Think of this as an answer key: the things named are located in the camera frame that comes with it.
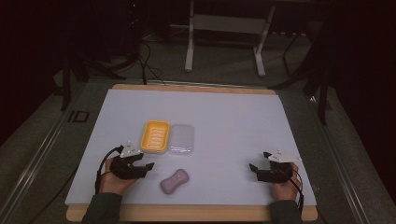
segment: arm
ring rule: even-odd
[[[82,223],[117,223],[120,219],[122,195],[137,179],[119,179],[109,172],[113,159],[106,160],[106,173],[102,175],[99,193],[93,195]]]
[[[298,167],[292,163],[293,170],[298,171]],[[301,183],[297,178],[297,173],[294,172],[291,179],[297,186]],[[276,198],[276,202],[270,204],[270,213],[273,224],[300,224],[303,223],[301,219],[300,211],[298,210],[295,199],[297,197],[298,190],[291,184],[290,181],[274,184],[273,193]]]

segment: yellow container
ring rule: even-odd
[[[162,153],[168,143],[170,124],[161,120],[149,120],[146,123],[140,146],[147,152]]]

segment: floor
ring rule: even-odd
[[[143,61],[148,60],[148,84],[265,89],[289,78],[281,54],[290,38],[268,37],[262,53],[267,76],[258,77],[252,52],[254,37],[210,41],[214,35],[219,34],[197,35],[193,70],[186,73],[186,30],[176,28],[169,41],[147,33],[147,45],[141,46],[140,54]],[[291,70],[298,67],[309,46],[304,36],[297,39],[288,53]],[[1,146],[1,223],[70,223],[65,217],[64,199],[106,91],[115,83],[142,83],[139,63],[116,72],[127,79],[113,80],[90,69],[88,83],[73,82],[73,100],[67,110],[60,111],[62,97],[51,95]],[[311,223],[394,223],[395,205],[335,90],[329,92],[328,124],[324,126],[316,116],[315,101],[302,94],[304,83],[302,80],[277,94],[307,161],[305,166],[317,197],[321,217]],[[88,111],[90,117],[86,122],[74,122],[70,119],[73,111]]]

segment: dark sleeve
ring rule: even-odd
[[[113,224],[120,219],[122,196],[115,193],[93,195],[82,223]]]
[[[301,214],[295,201],[278,201],[270,204],[273,224],[300,224]]]

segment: white metal table leg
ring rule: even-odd
[[[192,71],[192,60],[194,57],[194,1],[190,0],[190,25],[189,25],[189,45],[187,47],[186,72]]]
[[[256,60],[257,72],[259,74],[259,77],[265,76],[264,64],[262,62],[262,46],[264,45],[265,38],[268,35],[268,29],[270,28],[271,20],[274,16],[275,8],[275,6],[271,7],[267,20],[265,20],[265,24],[262,27],[259,45],[253,48],[254,59]]]

